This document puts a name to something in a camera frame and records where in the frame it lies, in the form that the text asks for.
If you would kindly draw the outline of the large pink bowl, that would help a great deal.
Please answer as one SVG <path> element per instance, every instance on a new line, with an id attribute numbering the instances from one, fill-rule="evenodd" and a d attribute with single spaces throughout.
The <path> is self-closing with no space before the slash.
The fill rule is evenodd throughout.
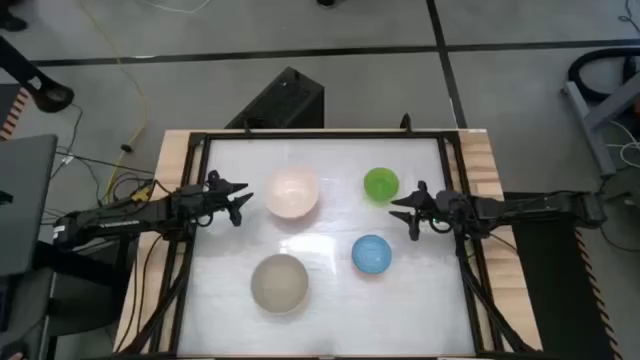
<path id="1" fill-rule="evenodd" d="M 302 167 L 280 169 L 267 182 L 266 207 L 282 219 L 304 217 L 317 204 L 319 180 Z"/>

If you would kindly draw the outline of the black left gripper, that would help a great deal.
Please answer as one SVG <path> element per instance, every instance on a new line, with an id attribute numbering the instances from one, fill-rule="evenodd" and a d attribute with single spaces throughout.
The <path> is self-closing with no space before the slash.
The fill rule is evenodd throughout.
<path id="1" fill-rule="evenodd" d="M 184 223 L 208 227 L 213 222 L 214 213 L 226 208 L 233 226 L 239 227 L 242 223 L 241 208 L 253 197 L 253 193 L 229 201 L 228 196 L 247 188 L 248 184 L 231 183 L 212 170 L 207 174 L 206 185 L 206 189 L 189 185 L 172 192 L 169 195 L 171 214 Z"/>

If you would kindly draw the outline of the grey metal stand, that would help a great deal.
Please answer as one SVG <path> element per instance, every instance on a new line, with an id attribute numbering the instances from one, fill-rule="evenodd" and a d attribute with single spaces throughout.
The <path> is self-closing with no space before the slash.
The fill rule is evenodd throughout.
<path id="1" fill-rule="evenodd" d="M 565 83 L 561 92 L 572 105 L 578 123 L 591 149 L 603 177 L 609 177 L 617 172 L 602 134 L 605 126 L 629 108 L 640 96 L 640 73 L 617 89 L 612 95 L 599 105 L 590 108 L 573 81 Z"/>

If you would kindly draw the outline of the grey monitor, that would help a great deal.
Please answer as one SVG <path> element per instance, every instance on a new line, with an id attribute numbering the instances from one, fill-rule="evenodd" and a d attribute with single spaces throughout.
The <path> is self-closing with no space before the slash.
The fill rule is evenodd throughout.
<path id="1" fill-rule="evenodd" d="M 39 135 L 0 141 L 0 276 L 31 268 L 58 138 Z"/>

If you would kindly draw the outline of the black box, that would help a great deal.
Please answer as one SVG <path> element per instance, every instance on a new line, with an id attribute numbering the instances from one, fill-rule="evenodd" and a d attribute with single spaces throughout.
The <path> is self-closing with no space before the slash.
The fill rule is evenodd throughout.
<path id="1" fill-rule="evenodd" d="M 287 67 L 225 129 L 319 129 L 324 113 L 325 88 Z"/>

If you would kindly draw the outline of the black metal table frame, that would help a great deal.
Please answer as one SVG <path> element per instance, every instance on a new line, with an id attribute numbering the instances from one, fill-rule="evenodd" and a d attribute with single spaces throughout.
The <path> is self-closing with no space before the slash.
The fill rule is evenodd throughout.
<path id="1" fill-rule="evenodd" d="M 154 177 L 167 189 L 182 183 L 193 183 L 202 162 L 203 145 L 198 137 L 204 135 L 241 135 L 241 130 L 168 130 L 165 132 Z M 404 135 L 403 129 L 256 129 L 254 136 L 282 135 L 309 137 L 318 135 Z M 485 129 L 416 129 L 416 135 L 448 135 L 447 161 L 454 180 L 454 188 L 467 189 L 473 195 L 504 198 L 499 172 Z M 138 333 L 137 327 L 148 321 L 162 296 L 163 286 L 173 283 L 178 267 L 186 260 L 186 247 L 155 242 L 156 235 L 144 233 L 136 252 L 136 265 L 130 275 L 128 289 L 120 318 L 114 350 L 122 350 Z M 484 256 L 486 286 L 496 307 L 505 319 L 530 346 L 542 348 L 530 295 L 526 285 L 520 257 L 506 245 L 514 246 L 516 239 L 510 227 L 502 227 L 497 235 L 476 248 Z"/>

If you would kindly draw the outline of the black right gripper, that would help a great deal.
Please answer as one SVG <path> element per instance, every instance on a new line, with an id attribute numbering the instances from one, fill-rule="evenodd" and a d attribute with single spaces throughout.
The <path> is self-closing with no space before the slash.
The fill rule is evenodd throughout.
<path id="1" fill-rule="evenodd" d="M 393 205 L 414 209 L 427 209 L 430 227 L 439 234 L 454 232 L 460 235 L 472 235 L 475 224 L 475 205 L 471 196 L 455 191 L 444 190 L 434 197 L 428 192 L 425 181 L 417 183 L 417 189 L 409 196 L 392 201 Z M 408 225 L 408 234 L 412 241 L 420 236 L 420 218 L 410 212 L 390 211 L 390 215 Z"/>

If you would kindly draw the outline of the person's foot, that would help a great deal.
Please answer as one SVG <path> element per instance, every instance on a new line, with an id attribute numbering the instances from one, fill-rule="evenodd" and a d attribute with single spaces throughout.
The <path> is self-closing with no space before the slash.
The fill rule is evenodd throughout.
<path id="1" fill-rule="evenodd" d="M 7 9 L 0 9 L 0 29 L 9 32 L 20 32 L 28 28 L 28 24 L 21 18 L 14 16 Z"/>
<path id="2" fill-rule="evenodd" d="M 31 94 L 36 107 L 45 113 L 57 113 L 68 108 L 75 97 L 74 91 L 63 85 L 43 85 Z"/>

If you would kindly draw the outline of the small blue bowl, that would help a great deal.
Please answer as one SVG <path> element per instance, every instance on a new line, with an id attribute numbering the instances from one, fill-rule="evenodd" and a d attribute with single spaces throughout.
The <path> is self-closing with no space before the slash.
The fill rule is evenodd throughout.
<path id="1" fill-rule="evenodd" d="M 377 275 L 385 272 L 390 266 L 392 250 L 384 238 L 365 235 L 354 242 L 351 258 L 360 272 Z"/>

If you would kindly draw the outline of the black orange-edged floor mat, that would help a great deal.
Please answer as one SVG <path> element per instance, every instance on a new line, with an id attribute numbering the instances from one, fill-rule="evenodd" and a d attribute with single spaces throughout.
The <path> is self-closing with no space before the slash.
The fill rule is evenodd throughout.
<path id="1" fill-rule="evenodd" d="M 582 237 L 604 213 L 574 210 L 512 226 L 541 344 L 561 360 L 623 360 Z"/>
<path id="2" fill-rule="evenodd" d="M 11 139 L 29 100 L 28 92 L 18 84 L 0 84 L 0 141 Z"/>

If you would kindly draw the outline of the large grey bowl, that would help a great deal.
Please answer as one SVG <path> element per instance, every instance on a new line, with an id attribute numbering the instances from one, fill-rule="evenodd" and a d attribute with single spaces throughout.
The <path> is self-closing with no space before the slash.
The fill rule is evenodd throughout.
<path id="1" fill-rule="evenodd" d="M 250 289 L 256 304 L 273 314 L 295 310 L 305 299 L 309 276 L 304 264 L 289 254 L 264 258 L 254 269 Z"/>

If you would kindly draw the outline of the small green bowl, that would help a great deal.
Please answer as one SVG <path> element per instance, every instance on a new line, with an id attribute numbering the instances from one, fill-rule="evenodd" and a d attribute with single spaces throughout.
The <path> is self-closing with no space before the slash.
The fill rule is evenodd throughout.
<path id="1" fill-rule="evenodd" d="M 397 194 L 400 182 L 391 169 L 378 167 L 366 173 L 363 186 L 370 199 L 375 202 L 387 202 Z"/>

